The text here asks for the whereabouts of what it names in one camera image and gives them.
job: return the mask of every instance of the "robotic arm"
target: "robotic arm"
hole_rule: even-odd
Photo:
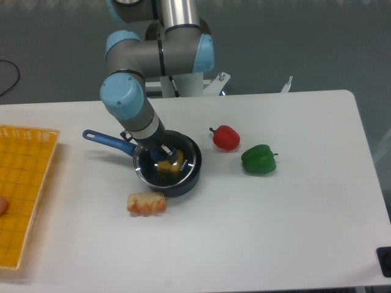
[[[100,97],[107,110],[143,147],[173,163],[177,152],[149,103],[145,79],[209,71],[214,66],[212,38],[202,34],[196,0],[108,0],[112,16],[123,22],[159,19],[164,36],[141,42],[134,32],[117,31],[106,43],[108,77]]]

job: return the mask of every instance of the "orange basket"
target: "orange basket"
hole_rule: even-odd
[[[0,125],[0,269],[17,270],[59,131]]]

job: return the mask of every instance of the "blue pan handle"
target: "blue pan handle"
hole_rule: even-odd
[[[106,134],[99,133],[89,129],[83,132],[83,137],[93,142],[101,143],[102,145],[107,145],[112,148],[117,148],[118,150],[123,151],[129,156],[133,156],[134,150],[136,149],[137,146],[134,143],[126,142],[122,139],[118,139],[113,136],[108,136]]]

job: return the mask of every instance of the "frying pan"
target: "frying pan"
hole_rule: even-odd
[[[183,153],[183,162],[180,162],[181,166],[175,173],[161,173],[158,168],[159,162],[151,150],[141,145],[89,129],[83,132],[83,137],[116,148],[133,157],[133,167],[140,179],[152,190],[163,192],[166,197],[178,197],[189,192],[200,178],[200,148],[195,141],[179,132],[166,130],[167,143]]]

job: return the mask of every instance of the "green bell pepper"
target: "green bell pepper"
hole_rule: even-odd
[[[276,160],[268,145],[256,145],[245,151],[242,156],[243,167],[251,174],[267,174],[276,169]]]

